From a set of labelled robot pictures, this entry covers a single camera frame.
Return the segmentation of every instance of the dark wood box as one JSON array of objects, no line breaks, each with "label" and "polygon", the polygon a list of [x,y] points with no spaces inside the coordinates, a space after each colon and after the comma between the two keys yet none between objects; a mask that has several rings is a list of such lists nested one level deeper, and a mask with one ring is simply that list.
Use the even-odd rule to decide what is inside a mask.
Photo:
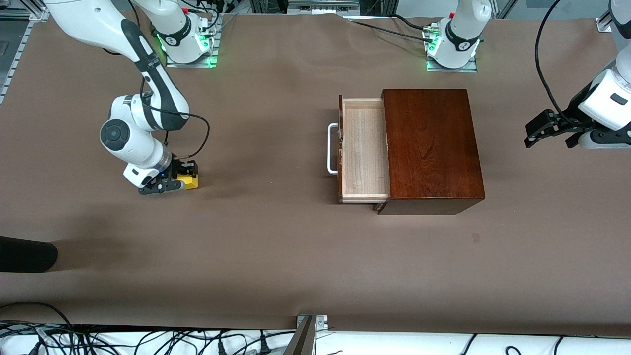
[{"label": "dark wood box", "polygon": [[381,215],[454,215],[485,197],[466,90],[385,89],[339,97],[342,203]]}]

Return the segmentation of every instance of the drawer handle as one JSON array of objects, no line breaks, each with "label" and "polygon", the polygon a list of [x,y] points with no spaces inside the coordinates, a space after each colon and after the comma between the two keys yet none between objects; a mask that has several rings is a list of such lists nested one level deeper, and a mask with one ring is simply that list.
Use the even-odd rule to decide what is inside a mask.
[{"label": "drawer handle", "polygon": [[326,145],[326,169],[329,171],[331,175],[337,175],[337,170],[331,169],[331,128],[338,127],[337,123],[331,123],[329,128],[327,129],[327,145]]}]

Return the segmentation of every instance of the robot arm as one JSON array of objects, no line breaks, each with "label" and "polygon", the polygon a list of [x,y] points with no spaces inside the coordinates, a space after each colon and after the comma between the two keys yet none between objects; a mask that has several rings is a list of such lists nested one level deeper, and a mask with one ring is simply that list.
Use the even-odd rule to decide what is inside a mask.
[{"label": "robot arm", "polygon": [[[138,26],[125,19],[110,0],[45,0],[45,3],[64,32],[86,44],[126,56],[152,89],[114,99],[109,120],[101,128],[103,146],[128,163],[123,175],[144,189],[161,172],[172,169],[173,164],[181,164],[151,132],[181,129],[187,122],[189,106]],[[173,190],[181,190],[184,184],[175,187],[178,189]]]},{"label": "robot arm", "polygon": [[491,12],[488,0],[459,0],[454,16],[439,22],[440,38],[427,54],[446,68],[462,68],[475,56]]},{"label": "robot arm", "polygon": [[[610,0],[611,17],[627,40],[631,39],[631,0]],[[605,66],[579,92],[566,110],[545,110],[526,125],[526,148],[549,136],[574,133],[568,148],[631,148],[631,45]]]},{"label": "robot arm", "polygon": [[184,13],[177,0],[133,0],[149,17],[168,56],[190,63],[208,52],[208,20]]}]

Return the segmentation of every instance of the wooden drawer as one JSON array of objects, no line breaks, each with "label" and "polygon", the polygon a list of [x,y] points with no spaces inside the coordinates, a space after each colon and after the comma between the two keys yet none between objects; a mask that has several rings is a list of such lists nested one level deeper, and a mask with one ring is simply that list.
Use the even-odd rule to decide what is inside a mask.
[{"label": "wooden drawer", "polygon": [[339,97],[338,194],[379,214],[452,215],[485,197],[466,90]]},{"label": "wooden drawer", "polygon": [[342,203],[380,203],[390,197],[382,99],[340,97],[338,188]]}]

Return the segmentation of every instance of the metal bracket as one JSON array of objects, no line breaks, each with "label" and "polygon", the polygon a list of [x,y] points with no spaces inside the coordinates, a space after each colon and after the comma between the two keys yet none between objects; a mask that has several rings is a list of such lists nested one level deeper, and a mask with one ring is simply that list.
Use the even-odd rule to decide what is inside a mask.
[{"label": "metal bracket", "polygon": [[335,13],[344,15],[361,15],[359,0],[289,0],[287,4],[289,15],[319,15]]},{"label": "metal bracket", "polygon": [[10,6],[0,11],[0,20],[46,22],[50,13],[42,0],[19,0],[22,7]]},{"label": "metal bracket", "polygon": [[506,6],[504,6],[504,9],[502,9],[495,18],[498,20],[505,20],[508,17],[509,13],[515,7],[515,4],[517,4],[517,1],[518,0],[509,0]]},{"label": "metal bracket", "polygon": [[478,63],[475,60],[475,56],[469,59],[467,64],[465,64],[461,68],[445,68],[444,66],[438,64],[436,59],[432,57],[427,57],[427,71],[441,71],[443,73],[477,73],[478,72]]},{"label": "metal bracket", "polygon": [[22,57],[22,52],[24,52],[24,48],[27,45],[28,36],[31,34],[31,29],[33,28],[33,22],[29,22],[27,25],[27,29],[24,31],[24,35],[22,36],[22,41],[20,42],[20,46],[18,47],[18,51],[15,53],[15,57],[13,57],[13,62],[11,63],[11,67],[9,68],[9,72],[7,73],[6,79],[2,86],[0,86],[0,104],[4,100],[4,96],[6,92],[9,90],[9,84],[13,79],[13,75],[15,74],[15,69],[18,67],[18,62]]},{"label": "metal bracket", "polygon": [[328,329],[326,315],[299,315],[298,329],[283,355],[313,355],[316,351],[316,334]]},{"label": "metal bracket", "polygon": [[605,11],[599,18],[596,19],[596,27],[598,32],[611,32],[611,11]]}]

